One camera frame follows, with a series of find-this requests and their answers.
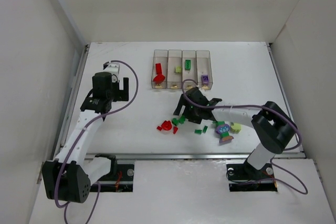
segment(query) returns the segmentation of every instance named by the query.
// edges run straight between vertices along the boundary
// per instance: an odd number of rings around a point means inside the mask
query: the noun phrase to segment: screw
[[[234,169],[232,167],[230,167],[228,170],[227,170],[227,173],[228,175],[232,176],[234,175]]]
[[[127,175],[132,177],[134,175],[134,170],[133,169],[128,169],[127,170]]]
[[[267,172],[268,175],[272,175],[273,174],[273,169],[271,167],[267,167],[266,172]]]

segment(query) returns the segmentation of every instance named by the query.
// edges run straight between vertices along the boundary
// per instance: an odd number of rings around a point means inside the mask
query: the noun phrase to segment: wall
[[[272,46],[293,116],[336,216],[336,5],[300,0]]]
[[[66,0],[86,41],[273,42],[298,0]]]
[[[0,0],[0,223],[26,223],[75,48],[49,0]]]

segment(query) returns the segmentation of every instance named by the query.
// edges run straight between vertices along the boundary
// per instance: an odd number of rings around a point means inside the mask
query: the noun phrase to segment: white floor
[[[96,224],[335,224],[315,166],[310,159],[281,159],[308,188],[301,195],[278,183],[278,192],[230,193],[225,161],[137,161],[132,193],[102,193],[90,223]],[[275,177],[303,190],[287,173]],[[95,193],[71,204],[70,224],[85,223]],[[63,223],[63,210],[46,198],[43,184],[30,224]]]
[[[129,42],[92,43],[83,72],[70,132],[75,126],[79,108],[92,88],[92,76],[102,70],[108,60],[119,59],[129,63],[137,72],[140,82],[135,102],[126,110],[111,115],[98,129],[95,141],[88,153],[137,153],[137,154],[235,154],[250,153],[259,143],[256,132],[242,128],[231,143],[219,146],[219,137],[209,127],[206,134],[196,135],[195,129],[211,125],[186,122],[179,126],[178,133],[159,132],[156,127],[164,120],[173,118],[181,90],[153,90],[151,74],[155,49],[191,49],[211,52],[214,84],[207,91],[209,99],[222,98],[227,104],[265,104],[276,102],[286,110],[284,98],[264,42]],[[122,77],[130,77],[130,96],[135,89],[135,80],[125,66]],[[113,103],[116,109],[124,102]],[[289,146],[294,146],[293,139]]]

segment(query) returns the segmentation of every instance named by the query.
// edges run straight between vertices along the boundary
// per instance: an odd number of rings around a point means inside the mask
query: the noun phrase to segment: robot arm
[[[186,91],[187,97],[202,106],[220,105],[221,99],[210,101],[195,87]],[[251,152],[244,164],[239,167],[242,180],[258,180],[269,167],[269,161],[276,154],[281,154],[295,134],[294,129],[283,119],[266,110],[255,108],[203,109],[190,104],[183,95],[174,115],[179,115],[185,106],[183,115],[191,122],[200,124],[202,119],[212,121],[229,121],[253,128],[260,139],[260,144]],[[270,108],[295,125],[284,111],[274,102],[267,102],[264,107]]]
[[[61,176],[58,188],[59,200],[83,203],[89,195],[92,184],[103,175],[116,172],[115,156],[96,155],[90,163],[84,164],[88,148],[105,117],[93,121],[87,128],[85,125],[94,118],[108,113],[112,109],[112,102],[129,99],[128,78],[123,78],[124,89],[119,89],[119,64],[108,62],[103,68],[103,72],[96,73],[92,77],[92,90],[80,107],[81,112],[77,124],[65,146],[53,161],[46,161],[42,167],[46,194],[49,199],[54,199],[56,179],[69,153],[65,172]],[[73,146],[83,129],[85,132]]]

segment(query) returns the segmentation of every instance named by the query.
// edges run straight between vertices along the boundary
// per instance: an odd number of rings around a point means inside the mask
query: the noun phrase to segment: red piece
[[[172,123],[170,121],[164,121],[163,124],[161,125],[162,129],[165,131],[170,131],[172,129]]]
[[[155,82],[155,84],[161,84],[164,79],[166,79],[166,77],[163,74],[158,74],[157,76],[155,76],[153,81]]]
[[[161,63],[155,64],[156,74],[162,74]]]

